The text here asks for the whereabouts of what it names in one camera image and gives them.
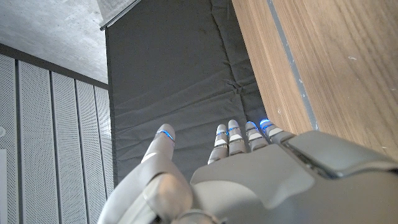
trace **wooden board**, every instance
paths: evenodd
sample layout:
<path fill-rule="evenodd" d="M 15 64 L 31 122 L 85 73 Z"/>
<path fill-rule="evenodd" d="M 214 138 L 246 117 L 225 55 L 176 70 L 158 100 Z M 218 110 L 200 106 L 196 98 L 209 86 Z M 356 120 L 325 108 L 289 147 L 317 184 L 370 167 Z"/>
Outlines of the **wooden board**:
<path fill-rule="evenodd" d="M 264 107 L 268 118 L 284 130 L 296 134 L 309 131 L 307 112 L 264 2 L 233 1 Z"/>
<path fill-rule="evenodd" d="M 274 0 L 273 3 L 320 131 L 398 160 L 398 2 Z M 259 46 L 255 37 L 248 36 L 263 35 L 262 39 L 270 40 L 268 37 L 275 36 L 276 30 L 244 26 L 250 26 L 248 21 L 269 22 L 272 23 L 269 26 L 274 26 L 269 19 L 269 6 L 259 0 L 235 0 L 234 6 L 252 65 L 258 67 L 253 60 L 270 52 L 270 44 Z M 256 47 L 264 50 L 254 51 Z M 284 54 L 281 49 L 268 57 L 280 58 Z M 277 70 L 271 70 L 273 75 L 263 75 L 257 72 L 259 69 L 254 72 L 262 94 L 267 85 L 261 83 L 278 82 L 270 76 L 280 81 L 286 79 L 286 74 L 292 75 Z M 293 86 L 276 88 L 294 89 Z M 266 110 L 273 101 L 280 100 L 273 92 L 268 94 L 262 96 L 266 98 Z M 288 108 L 296 107 L 289 101 L 286 103 Z M 303 114 L 295 113 L 287 114 L 291 116 L 289 121 L 298 122 L 293 126 L 301 126 Z"/>

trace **metal strip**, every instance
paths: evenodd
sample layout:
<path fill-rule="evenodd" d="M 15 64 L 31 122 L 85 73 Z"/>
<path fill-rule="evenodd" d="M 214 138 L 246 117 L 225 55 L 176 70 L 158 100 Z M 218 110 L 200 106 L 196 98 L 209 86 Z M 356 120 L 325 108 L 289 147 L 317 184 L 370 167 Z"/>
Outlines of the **metal strip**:
<path fill-rule="evenodd" d="M 113 17 L 105 25 L 101 26 L 101 28 L 99 28 L 100 31 L 104 31 L 105 28 L 110 27 L 111 25 L 113 25 L 117 20 L 122 18 L 122 16 L 124 16 L 126 13 L 128 13 L 130 11 L 130 9 L 132 9 L 134 6 L 136 6 L 136 4 L 138 4 L 139 2 L 141 2 L 141 0 L 133 1 L 128 7 L 126 7 L 121 12 L 119 12 L 119 14 L 117 14 L 115 17 Z"/>
<path fill-rule="evenodd" d="M 310 119 L 311 126 L 314 130 L 319 130 L 317 119 L 312 110 L 311 103 L 310 103 L 310 100 L 308 99 L 307 92 L 305 91 L 304 84 L 301 80 L 299 70 L 296 66 L 296 63 L 294 62 L 292 51 L 289 47 L 289 43 L 287 42 L 287 38 L 286 38 L 285 32 L 282 28 L 282 24 L 280 23 L 274 3 L 272 2 L 272 0 L 267 0 L 267 3 L 268 3 L 269 10 L 272 14 L 272 18 L 274 19 L 276 29 L 278 30 L 280 41 L 282 42 L 282 45 L 284 46 L 285 54 L 287 56 L 287 60 L 289 61 L 290 67 L 292 69 L 293 76 L 296 81 L 298 90 L 300 92 L 301 99 L 303 99 L 304 107 L 307 110 L 307 114 L 308 114 L 308 118 Z"/>

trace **white wall panel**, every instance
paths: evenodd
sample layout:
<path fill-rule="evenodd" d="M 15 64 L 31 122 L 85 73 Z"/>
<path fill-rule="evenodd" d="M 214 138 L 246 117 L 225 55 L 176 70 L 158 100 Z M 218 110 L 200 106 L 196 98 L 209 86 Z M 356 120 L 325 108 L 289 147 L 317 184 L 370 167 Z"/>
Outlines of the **white wall panel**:
<path fill-rule="evenodd" d="M 48 70 L 19 62 L 19 101 L 24 223 L 58 223 Z"/>
<path fill-rule="evenodd" d="M 52 73 L 62 223 L 87 223 L 75 81 Z"/>
<path fill-rule="evenodd" d="M 95 100 L 97 105 L 99 140 L 103 155 L 104 174 L 106 193 L 109 195 L 113 191 L 113 160 L 112 160 L 112 140 L 111 140 L 111 115 L 109 112 L 108 91 L 95 87 Z"/>
<path fill-rule="evenodd" d="M 19 223 L 17 173 L 17 118 L 15 60 L 0 55 L 0 150 L 7 151 L 7 203 L 8 223 Z"/>
<path fill-rule="evenodd" d="M 93 85 L 76 81 L 83 169 L 90 223 L 96 223 L 105 204 L 105 186 Z"/>

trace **robot finger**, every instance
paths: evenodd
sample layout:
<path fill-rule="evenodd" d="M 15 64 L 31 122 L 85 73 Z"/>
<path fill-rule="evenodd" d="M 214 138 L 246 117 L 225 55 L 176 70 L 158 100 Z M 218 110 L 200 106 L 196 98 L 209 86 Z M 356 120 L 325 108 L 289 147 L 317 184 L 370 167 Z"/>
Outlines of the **robot finger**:
<path fill-rule="evenodd" d="M 175 132 L 169 124 L 163 124 L 156 132 L 154 140 L 150 143 L 147 152 L 141 160 L 145 162 L 156 154 L 162 154 L 170 160 L 173 157 Z"/>
<path fill-rule="evenodd" d="M 268 145 L 264 136 L 259 132 L 257 126 L 249 121 L 245 125 L 246 135 L 249 139 L 249 146 L 251 151 L 255 151 Z"/>
<path fill-rule="evenodd" d="M 233 156 L 239 153 L 246 153 L 246 146 L 242 138 L 242 133 L 238 122 L 231 120 L 228 122 L 229 132 L 229 155 Z"/>
<path fill-rule="evenodd" d="M 228 156 L 228 132 L 226 131 L 226 126 L 220 124 L 217 127 L 216 140 L 214 143 L 214 148 L 210 154 L 209 161 L 207 164 L 211 164 L 217 160 L 223 159 Z"/>

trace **wall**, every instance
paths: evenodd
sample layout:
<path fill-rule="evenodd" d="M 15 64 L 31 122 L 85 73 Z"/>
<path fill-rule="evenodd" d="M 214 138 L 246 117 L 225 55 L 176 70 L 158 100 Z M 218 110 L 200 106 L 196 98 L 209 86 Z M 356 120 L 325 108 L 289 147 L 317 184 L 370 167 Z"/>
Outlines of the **wall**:
<path fill-rule="evenodd" d="M 0 101 L 0 222 L 96 223 L 113 190 L 108 91 L 0 55 Z"/>

